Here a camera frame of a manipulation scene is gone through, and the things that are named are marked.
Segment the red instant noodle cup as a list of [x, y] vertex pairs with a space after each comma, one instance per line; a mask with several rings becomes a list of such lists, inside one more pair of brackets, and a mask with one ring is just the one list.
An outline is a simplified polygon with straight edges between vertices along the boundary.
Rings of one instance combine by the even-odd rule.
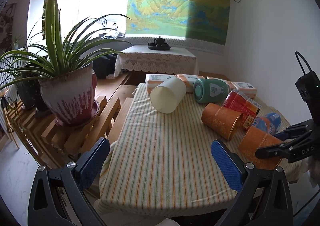
[[259, 103], [238, 90], [232, 90], [228, 94], [223, 106], [242, 113], [240, 125], [244, 130], [248, 130], [261, 110]]

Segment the black bag on floor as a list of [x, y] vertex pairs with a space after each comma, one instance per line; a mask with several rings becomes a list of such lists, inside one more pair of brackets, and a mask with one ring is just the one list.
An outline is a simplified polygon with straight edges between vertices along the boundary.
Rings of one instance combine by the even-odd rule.
[[105, 79], [115, 71], [117, 54], [107, 54], [93, 61], [93, 70], [97, 79]]

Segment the green thermos bottle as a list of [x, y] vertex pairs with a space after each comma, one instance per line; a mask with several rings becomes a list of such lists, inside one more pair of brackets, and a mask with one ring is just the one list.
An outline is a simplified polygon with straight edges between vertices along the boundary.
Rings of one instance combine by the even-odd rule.
[[220, 80], [198, 79], [193, 86], [193, 95], [197, 103], [216, 103], [226, 99], [229, 86]]

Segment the dark small plant pot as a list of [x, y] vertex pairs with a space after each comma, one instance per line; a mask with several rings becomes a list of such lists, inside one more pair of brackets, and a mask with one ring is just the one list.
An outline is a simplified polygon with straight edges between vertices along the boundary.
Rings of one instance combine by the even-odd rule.
[[39, 111], [45, 112], [49, 109], [42, 99], [38, 80], [18, 82], [15, 87], [26, 110], [36, 107]]

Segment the tissue pack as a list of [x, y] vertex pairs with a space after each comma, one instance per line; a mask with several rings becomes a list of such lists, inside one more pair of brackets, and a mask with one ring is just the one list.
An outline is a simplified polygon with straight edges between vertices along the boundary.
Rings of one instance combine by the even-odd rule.
[[235, 89], [235, 86], [232, 84], [231, 81], [227, 81], [227, 80], [224, 80], [224, 79], [221, 79], [221, 78], [216, 78], [216, 77], [210, 77], [210, 76], [207, 76], [207, 79], [209, 79], [209, 80], [220, 80], [222, 82], [225, 82], [225, 84], [227, 84], [227, 86], [229, 86], [229, 88], [231, 90]]
[[186, 93], [193, 93], [193, 86], [196, 80], [204, 79], [204, 76], [200, 75], [188, 75], [188, 74], [177, 74], [177, 78], [183, 81], [186, 86]]
[[241, 91], [250, 99], [254, 99], [257, 94], [257, 89], [247, 82], [231, 82], [236, 90]]
[[175, 75], [168, 74], [146, 74], [145, 83], [147, 93], [150, 94], [155, 87], [174, 77]]

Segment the black teapot tray set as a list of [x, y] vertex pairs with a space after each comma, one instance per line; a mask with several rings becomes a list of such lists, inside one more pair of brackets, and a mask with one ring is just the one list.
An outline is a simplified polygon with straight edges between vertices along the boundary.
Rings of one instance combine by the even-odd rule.
[[162, 37], [155, 38], [153, 42], [149, 42], [148, 48], [156, 51], [168, 51], [171, 49], [170, 45], [167, 44]]

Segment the wooden slatted plant stand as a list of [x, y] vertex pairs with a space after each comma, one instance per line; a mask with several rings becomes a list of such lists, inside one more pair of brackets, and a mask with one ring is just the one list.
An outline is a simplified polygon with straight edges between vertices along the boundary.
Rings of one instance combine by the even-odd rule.
[[97, 98], [98, 115], [80, 127], [60, 126], [53, 114], [37, 119], [35, 109], [24, 110], [22, 101], [3, 109], [9, 128], [40, 165], [62, 167], [77, 160], [103, 136], [108, 136], [120, 112], [120, 98]]

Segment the orange blue soda bottle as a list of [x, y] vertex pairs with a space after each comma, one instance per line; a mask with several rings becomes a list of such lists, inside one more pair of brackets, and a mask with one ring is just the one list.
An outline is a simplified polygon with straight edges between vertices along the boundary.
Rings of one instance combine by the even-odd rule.
[[256, 117], [252, 123], [252, 127], [258, 128], [265, 133], [274, 135], [281, 126], [281, 117], [277, 113], [268, 113], [261, 117]]

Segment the floral wall hanging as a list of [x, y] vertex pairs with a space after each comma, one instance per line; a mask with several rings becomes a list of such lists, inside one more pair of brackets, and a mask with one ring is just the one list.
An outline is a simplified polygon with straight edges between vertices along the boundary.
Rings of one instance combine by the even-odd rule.
[[11, 50], [12, 25], [14, 20], [16, 4], [5, 5], [0, 17], [0, 49], [1, 53]]

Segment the lace covered low table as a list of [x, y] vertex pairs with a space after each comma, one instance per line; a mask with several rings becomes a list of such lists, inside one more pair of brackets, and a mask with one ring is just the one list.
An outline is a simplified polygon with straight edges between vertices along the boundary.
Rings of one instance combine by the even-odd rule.
[[150, 50], [146, 45], [134, 45], [117, 55], [114, 75], [121, 70], [159, 74], [198, 75], [197, 57], [181, 47], [168, 51]]

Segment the red white flower pot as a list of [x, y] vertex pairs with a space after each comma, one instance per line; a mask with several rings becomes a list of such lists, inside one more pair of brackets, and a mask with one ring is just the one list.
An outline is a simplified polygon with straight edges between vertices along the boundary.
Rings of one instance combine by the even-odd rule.
[[92, 63], [39, 84], [43, 101], [60, 125], [79, 126], [92, 118], [97, 86]]

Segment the striped table cloth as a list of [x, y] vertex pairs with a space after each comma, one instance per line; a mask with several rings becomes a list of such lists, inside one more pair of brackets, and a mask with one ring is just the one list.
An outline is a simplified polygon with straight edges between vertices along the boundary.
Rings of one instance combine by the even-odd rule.
[[203, 110], [186, 94], [173, 113], [162, 114], [140, 84], [101, 169], [98, 214], [176, 217], [227, 208], [236, 192], [212, 157], [219, 135], [202, 123]]

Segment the landscape painting roller blind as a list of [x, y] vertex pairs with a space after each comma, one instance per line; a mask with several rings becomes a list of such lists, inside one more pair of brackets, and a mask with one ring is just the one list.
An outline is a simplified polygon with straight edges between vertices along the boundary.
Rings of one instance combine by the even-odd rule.
[[225, 45], [230, 0], [128, 0], [127, 34], [162, 34]]

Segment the cream white cup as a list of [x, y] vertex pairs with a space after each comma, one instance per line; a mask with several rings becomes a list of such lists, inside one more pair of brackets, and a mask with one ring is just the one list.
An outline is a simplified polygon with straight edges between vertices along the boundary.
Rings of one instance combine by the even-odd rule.
[[179, 78], [170, 78], [152, 89], [150, 101], [160, 113], [174, 112], [186, 94], [186, 86]]

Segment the tissue pack leftmost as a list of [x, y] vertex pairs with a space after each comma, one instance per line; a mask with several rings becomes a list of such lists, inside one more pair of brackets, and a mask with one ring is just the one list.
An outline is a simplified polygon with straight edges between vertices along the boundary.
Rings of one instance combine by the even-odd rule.
[[146, 74], [145, 83], [147, 93], [150, 94], [155, 87], [174, 77], [175, 75], [168, 74]]

